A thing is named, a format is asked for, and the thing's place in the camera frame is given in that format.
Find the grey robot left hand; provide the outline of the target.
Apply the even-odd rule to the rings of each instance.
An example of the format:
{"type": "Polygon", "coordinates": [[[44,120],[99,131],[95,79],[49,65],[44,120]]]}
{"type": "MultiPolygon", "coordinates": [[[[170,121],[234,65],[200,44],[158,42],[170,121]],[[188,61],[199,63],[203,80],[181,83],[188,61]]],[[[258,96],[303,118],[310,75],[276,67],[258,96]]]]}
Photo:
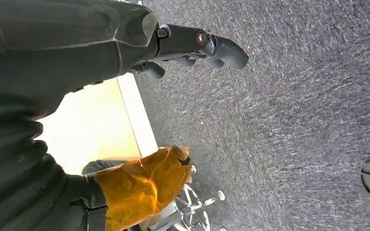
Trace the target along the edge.
{"type": "Polygon", "coordinates": [[[122,231],[160,213],[191,174],[186,148],[69,175],[37,137],[71,92],[126,73],[160,78],[157,61],[242,69],[235,42],[160,25],[116,0],[0,0],[0,231],[122,231]]]}

